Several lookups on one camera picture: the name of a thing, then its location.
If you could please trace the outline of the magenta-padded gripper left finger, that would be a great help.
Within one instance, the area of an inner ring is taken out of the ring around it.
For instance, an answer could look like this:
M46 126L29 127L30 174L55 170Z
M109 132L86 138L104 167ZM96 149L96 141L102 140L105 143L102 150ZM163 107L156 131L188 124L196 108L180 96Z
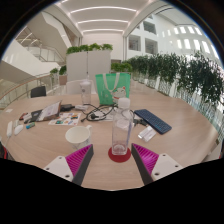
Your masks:
M90 144L66 157L56 157L44 167L44 170L76 185L81 185L93 154L93 145Z

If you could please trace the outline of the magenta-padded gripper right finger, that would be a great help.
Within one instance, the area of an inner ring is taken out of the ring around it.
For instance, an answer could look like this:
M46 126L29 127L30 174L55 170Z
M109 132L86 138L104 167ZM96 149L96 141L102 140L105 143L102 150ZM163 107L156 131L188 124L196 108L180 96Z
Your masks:
M182 166L166 153L157 154L137 144L131 145L131 153L145 185L182 169Z

